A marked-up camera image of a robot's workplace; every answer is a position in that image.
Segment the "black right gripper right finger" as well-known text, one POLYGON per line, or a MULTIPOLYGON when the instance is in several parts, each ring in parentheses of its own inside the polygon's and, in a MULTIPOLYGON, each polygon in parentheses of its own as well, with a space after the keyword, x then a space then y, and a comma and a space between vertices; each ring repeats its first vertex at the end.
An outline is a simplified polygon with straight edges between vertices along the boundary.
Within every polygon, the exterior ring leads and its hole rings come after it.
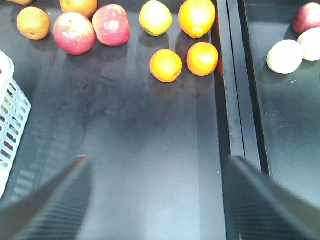
POLYGON ((320 210, 240 156, 223 161, 226 216, 243 240, 318 240, 320 210))

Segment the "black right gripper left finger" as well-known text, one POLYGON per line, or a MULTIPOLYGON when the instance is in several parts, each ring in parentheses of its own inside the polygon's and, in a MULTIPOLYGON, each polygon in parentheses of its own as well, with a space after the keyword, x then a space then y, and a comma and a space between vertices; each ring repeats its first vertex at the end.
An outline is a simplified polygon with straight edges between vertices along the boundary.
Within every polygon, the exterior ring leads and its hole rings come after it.
POLYGON ((74 240, 92 193, 92 164, 77 157, 28 197, 0 211, 2 240, 74 240))

